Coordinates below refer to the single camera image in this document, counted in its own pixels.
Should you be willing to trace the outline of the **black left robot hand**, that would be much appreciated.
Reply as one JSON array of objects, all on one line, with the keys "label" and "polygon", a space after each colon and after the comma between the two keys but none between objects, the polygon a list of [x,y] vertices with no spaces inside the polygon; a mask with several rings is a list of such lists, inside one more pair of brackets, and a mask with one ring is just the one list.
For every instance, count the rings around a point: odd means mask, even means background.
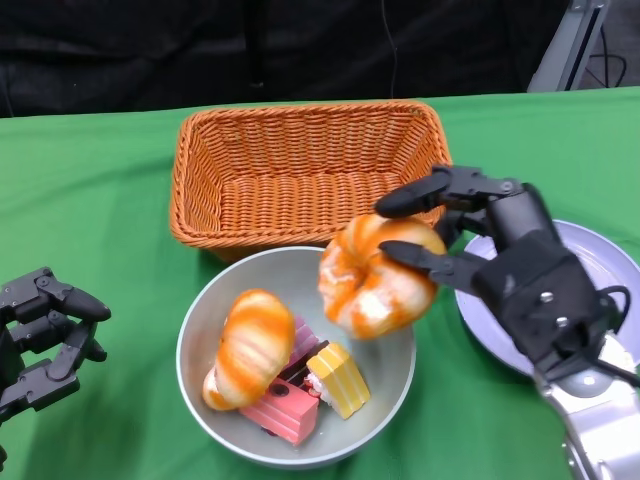
[{"label": "black left robot hand", "polygon": [[84,361],[103,362],[100,300],[59,281],[48,267],[1,286],[1,420],[42,410],[79,389]]}]

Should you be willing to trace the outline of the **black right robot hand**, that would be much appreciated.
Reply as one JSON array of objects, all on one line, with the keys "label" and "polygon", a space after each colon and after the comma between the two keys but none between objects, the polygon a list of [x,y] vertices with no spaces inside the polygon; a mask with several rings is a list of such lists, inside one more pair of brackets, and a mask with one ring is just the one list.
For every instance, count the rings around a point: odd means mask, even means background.
[{"label": "black right robot hand", "polygon": [[384,255],[438,285],[482,300],[517,350],[547,382],[595,368],[633,386],[634,368],[601,358],[605,336],[628,313],[597,289],[562,242],[539,191],[478,168],[436,167],[431,175],[380,198],[375,212],[401,219],[437,206],[447,209],[436,231],[452,244],[465,230],[493,240],[496,256],[435,254],[408,241],[384,241]]}]

